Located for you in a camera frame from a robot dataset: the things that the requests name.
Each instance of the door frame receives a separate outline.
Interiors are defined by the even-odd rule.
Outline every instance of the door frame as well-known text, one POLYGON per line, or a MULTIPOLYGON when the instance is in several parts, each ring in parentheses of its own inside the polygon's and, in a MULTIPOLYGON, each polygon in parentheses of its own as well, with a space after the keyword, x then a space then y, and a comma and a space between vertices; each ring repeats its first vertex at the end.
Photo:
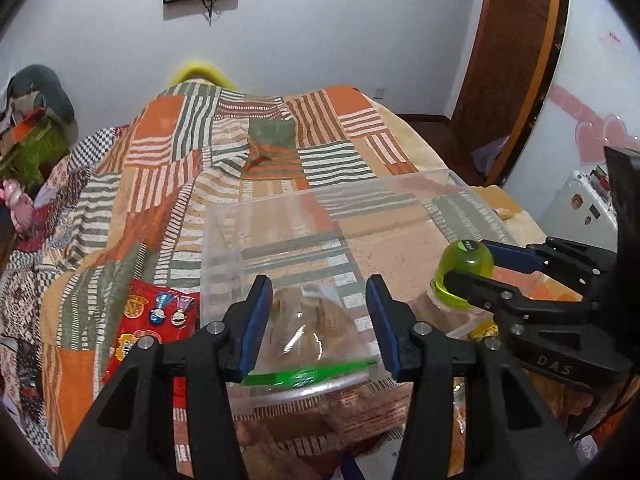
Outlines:
MULTIPOLYGON (((476 38, 474 40, 474 47, 471 51, 469 58, 469 64, 466 69, 465 79, 460 89, 460 96, 456 102, 456 108, 453 111, 451 118, 451 129, 455 131, 456 119, 460 116, 460 106, 464 102, 466 93, 468 92, 468 82, 470 80, 470 74, 473 72, 479 59, 479 45, 484 37, 486 28, 486 19, 489 11, 490 0, 482 0, 482 9, 480 11, 480 18, 478 20, 478 31, 476 32, 476 38)), ((558 56, 552 56, 552 49, 556 47, 559 52, 560 45, 562 44, 561 36, 564 32, 564 24, 566 23, 566 8, 562 12, 562 19, 564 23, 562 27, 558 27, 558 16, 560 15, 560 3, 561 0, 550 0, 549 2, 549 14, 546 19, 545 33, 543 35, 542 46, 540 47, 540 54, 538 55, 538 61, 534 69, 531 82, 529 83, 529 89, 524 98, 518 117, 511 129, 511 133, 505 143, 500 155, 497 157, 494 165, 487 176, 484 185, 490 186, 496 184, 498 181, 506 176, 511 171, 511 168, 517 160, 517 156, 520 154, 524 147, 524 142, 529 137, 530 131, 535 124, 538 112, 542 106, 542 102, 549 89, 553 72, 558 62, 558 56)))

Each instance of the blue gripper pad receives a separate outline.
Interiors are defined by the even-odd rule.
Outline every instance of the blue gripper pad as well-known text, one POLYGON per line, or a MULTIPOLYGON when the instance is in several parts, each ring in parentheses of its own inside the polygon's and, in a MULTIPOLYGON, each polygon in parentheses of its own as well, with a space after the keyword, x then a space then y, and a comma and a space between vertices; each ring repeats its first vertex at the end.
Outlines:
POLYGON ((272 302, 271 280, 259 274, 246 300, 234 303, 226 311, 222 322, 229 329, 230 338, 220 352, 220 368, 226 381, 241 383, 254 369, 272 302))
POLYGON ((410 338, 416 321, 411 308, 391 298, 385 280, 379 274, 373 274, 367 280, 366 300, 386 370, 399 383, 416 380, 422 351, 410 338))
POLYGON ((494 257, 494 264, 498 267, 516 270, 524 274, 531 274, 536 270, 542 271, 543 263, 537 258, 533 250, 490 240, 482 240, 482 243, 491 251, 494 257))

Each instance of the yellow curved object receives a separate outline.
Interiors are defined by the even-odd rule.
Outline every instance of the yellow curved object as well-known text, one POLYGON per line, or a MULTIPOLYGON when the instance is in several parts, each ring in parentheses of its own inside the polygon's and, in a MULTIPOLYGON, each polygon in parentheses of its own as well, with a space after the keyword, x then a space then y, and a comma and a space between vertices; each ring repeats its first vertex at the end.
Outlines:
POLYGON ((187 79, 198 78, 206 79, 214 85, 222 86, 229 90, 236 90, 236 86, 220 70, 205 61, 190 61, 180 67, 180 70, 172 77, 169 86, 177 85, 187 81, 187 79))

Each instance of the baseboard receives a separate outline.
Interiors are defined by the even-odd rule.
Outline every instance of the baseboard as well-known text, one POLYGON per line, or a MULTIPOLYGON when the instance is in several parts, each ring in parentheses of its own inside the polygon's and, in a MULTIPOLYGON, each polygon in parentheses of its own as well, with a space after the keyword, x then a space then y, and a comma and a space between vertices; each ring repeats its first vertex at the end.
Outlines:
POLYGON ((403 121, 408 123, 443 123, 449 124, 450 120, 444 115, 431 115, 431 114, 396 114, 403 121))

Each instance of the pink plush toy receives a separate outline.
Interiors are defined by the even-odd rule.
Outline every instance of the pink plush toy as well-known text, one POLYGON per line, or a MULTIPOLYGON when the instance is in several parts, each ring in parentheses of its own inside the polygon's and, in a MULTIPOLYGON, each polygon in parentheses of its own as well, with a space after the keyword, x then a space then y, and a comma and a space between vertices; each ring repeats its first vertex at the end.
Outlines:
POLYGON ((33 221, 33 200, 20 189, 15 180, 3 180, 0 200, 4 200, 11 211, 11 220, 18 234, 25 234, 33 221))

